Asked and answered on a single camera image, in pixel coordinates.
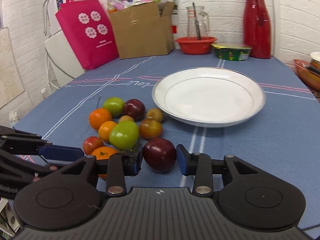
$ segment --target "white flower-shaped label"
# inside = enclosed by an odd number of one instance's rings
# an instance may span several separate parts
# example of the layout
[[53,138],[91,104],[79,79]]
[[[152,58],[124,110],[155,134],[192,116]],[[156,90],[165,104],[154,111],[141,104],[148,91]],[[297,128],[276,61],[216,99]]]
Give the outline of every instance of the white flower-shaped label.
[[89,22],[89,16],[85,13],[80,13],[78,15],[78,19],[83,24],[87,24]]
[[94,28],[92,28],[92,27],[87,27],[87,28],[85,29],[85,34],[87,34],[87,36],[88,36],[89,38],[95,38],[95,37],[97,37],[97,32],[96,32],[96,30],[95,30]]
[[98,32],[102,35],[106,35],[108,33],[108,29],[104,24],[99,24],[97,26]]
[[92,11],[90,16],[91,16],[91,19],[96,21],[96,22],[101,20],[101,15],[96,11]]

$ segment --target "red vacuum flask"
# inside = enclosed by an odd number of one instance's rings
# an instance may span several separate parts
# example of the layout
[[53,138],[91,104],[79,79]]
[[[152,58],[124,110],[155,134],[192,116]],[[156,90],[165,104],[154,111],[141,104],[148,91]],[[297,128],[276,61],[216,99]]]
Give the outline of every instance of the red vacuum flask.
[[264,0],[246,0],[243,35],[244,44],[252,47],[251,57],[271,58],[271,26]]

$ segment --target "table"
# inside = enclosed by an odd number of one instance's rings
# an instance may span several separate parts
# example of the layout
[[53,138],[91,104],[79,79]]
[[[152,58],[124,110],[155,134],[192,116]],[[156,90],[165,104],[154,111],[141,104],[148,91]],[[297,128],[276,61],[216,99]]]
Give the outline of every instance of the table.
[[[89,113],[109,97],[137,98],[146,109],[155,107],[151,90],[162,77],[179,70],[215,66],[239,71],[260,84],[266,93],[264,108],[249,121],[233,127],[206,129],[172,118],[163,124],[163,137],[189,152],[203,152],[215,159],[233,154],[295,185],[307,202],[299,227],[320,223],[320,104],[283,63],[249,57],[242,62],[225,61],[213,54],[190,56],[179,50],[167,56],[116,59],[74,79],[36,106],[16,129],[41,134],[54,144],[81,147],[85,138],[96,136],[88,123]],[[32,157],[37,163],[41,159]],[[191,187],[193,177],[182,178],[176,164],[170,172],[156,174],[142,164],[138,176],[126,178],[127,187]],[[214,176],[215,190],[221,177]],[[99,179],[97,188],[104,190]],[[320,228],[306,231],[311,237]]]

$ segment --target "green fruit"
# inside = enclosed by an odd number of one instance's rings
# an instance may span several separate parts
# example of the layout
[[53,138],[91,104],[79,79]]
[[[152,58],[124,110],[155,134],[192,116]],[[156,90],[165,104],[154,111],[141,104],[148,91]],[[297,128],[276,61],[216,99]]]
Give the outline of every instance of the green fruit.
[[125,102],[121,98],[113,97],[104,101],[102,107],[107,109],[111,113],[112,117],[115,117],[122,113],[124,104]]
[[118,123],[109,135],[109,142],[120,151],[135,147],[139,139],[139,128],[135,122]]

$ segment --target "green instant noodle bowl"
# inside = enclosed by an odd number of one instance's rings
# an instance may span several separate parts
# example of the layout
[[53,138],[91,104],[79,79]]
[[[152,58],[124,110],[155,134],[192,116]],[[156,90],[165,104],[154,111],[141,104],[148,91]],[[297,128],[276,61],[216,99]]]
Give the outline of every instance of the green instant noodle bowl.
[[250,46],[234,42],[212,43],[214,53],[218,58],[232,61],[242,61],[249,57]]

